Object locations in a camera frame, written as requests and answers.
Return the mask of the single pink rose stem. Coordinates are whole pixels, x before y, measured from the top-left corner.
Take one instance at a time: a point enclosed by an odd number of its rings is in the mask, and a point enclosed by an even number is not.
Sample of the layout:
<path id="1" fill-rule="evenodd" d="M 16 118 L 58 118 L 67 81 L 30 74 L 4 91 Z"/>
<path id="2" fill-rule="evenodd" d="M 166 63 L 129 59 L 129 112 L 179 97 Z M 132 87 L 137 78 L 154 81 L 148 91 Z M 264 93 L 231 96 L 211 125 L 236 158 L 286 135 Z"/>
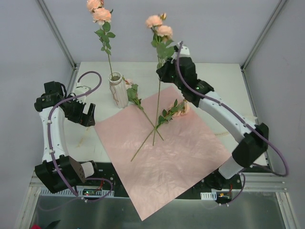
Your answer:
<path id="1" fill-rule="evenodd" d="M 111 45 L 110 39 L 115 38 L 115 34 L 111 32 L 111 20 L 113 10 L 107 10 L 104 7 L 103 0 L 87 0 L 87 10 L 92 15 L 93 23 L 99 25 L 99 29 L 94 33 L 98 35 L 100 42 L 102 43 L 101 51 L 105 52 L 108 57 L 108 63 L 111 71 L 111 80 L 115 79 L 111 64 Z"/>

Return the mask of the purple wrapping paper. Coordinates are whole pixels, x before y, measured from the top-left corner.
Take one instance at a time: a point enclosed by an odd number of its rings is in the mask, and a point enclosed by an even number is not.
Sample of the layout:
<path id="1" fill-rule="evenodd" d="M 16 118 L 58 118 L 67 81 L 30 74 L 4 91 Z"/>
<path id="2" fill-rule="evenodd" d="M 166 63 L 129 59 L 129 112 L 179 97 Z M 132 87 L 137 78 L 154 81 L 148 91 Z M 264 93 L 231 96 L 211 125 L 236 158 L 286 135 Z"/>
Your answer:
<path id="1" fill-rule="evenodd" d="M 96 133 L 139 217 L 145 220 L 220 167 L 231 153 L 190 109 L 153 133 L 155 112 L 181 101 L 172 86 L 98 122 Z"/>

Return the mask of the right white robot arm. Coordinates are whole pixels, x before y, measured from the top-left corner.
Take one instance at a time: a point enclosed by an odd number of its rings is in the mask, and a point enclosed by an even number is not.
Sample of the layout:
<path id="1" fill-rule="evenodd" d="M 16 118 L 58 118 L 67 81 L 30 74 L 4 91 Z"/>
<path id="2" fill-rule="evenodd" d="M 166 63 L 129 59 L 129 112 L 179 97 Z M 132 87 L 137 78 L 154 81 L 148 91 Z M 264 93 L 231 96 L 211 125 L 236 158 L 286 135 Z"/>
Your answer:
<path id="1" fill-rule="evenodd" d="M 190 57 L 168 58 L 157 66 L 156 73 L 162 82 L 175 84 L 188 102 L 211 115 L 238 143 L 229 159 L 204 179 L 207 186 L 216 190 L 226 188 L 235 174 L 249 168 L 267 150 L 268 126 L 250 122 L 225 107 L 214 88 L 197 78 Z"/>

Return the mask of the pink flowers with green leaves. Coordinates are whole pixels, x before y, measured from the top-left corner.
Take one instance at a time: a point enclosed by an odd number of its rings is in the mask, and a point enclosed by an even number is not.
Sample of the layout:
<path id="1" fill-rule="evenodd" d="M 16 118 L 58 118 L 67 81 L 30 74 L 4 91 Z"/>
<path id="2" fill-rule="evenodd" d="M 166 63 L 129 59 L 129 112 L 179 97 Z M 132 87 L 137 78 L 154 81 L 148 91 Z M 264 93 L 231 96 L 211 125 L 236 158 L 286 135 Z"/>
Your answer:
<path id="1" fill-rule="evenodd" d="M 152 15 L 148 17 L 145 24 L 153 33 L 151 45 L 157 53 L 157 69 L 161 68 L 165 61 L 173 55 L 174 48 L 169 47 L 173 42 L 173 30 L 164 24 L 167 14 Z"/>

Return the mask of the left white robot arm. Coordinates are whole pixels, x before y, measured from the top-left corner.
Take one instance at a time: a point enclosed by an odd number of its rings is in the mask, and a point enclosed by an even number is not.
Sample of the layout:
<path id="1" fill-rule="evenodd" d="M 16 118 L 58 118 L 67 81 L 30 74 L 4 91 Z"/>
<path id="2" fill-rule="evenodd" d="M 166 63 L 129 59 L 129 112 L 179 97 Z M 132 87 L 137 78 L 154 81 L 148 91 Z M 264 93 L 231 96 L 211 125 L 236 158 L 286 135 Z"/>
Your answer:
<path id="1" fill-rule="evenodd" d="M 85 93 L 91 88 L 77 85 L 75 92 L 68 94 L 60 82 L 44 84 L 45 92 L 36 99 L 35 110 L 39 112 L 43 127 L 44 152 L 42 163 L 35 173 L 51 193 L 76 188 L 85 181 L 95 186 L 101 175 L 94 161 L 78 162 L 68 152 L 64 134 L 64 120 L 84 127 L 95 125 L 95 104 L 90 104 L 87 113 Z"/>

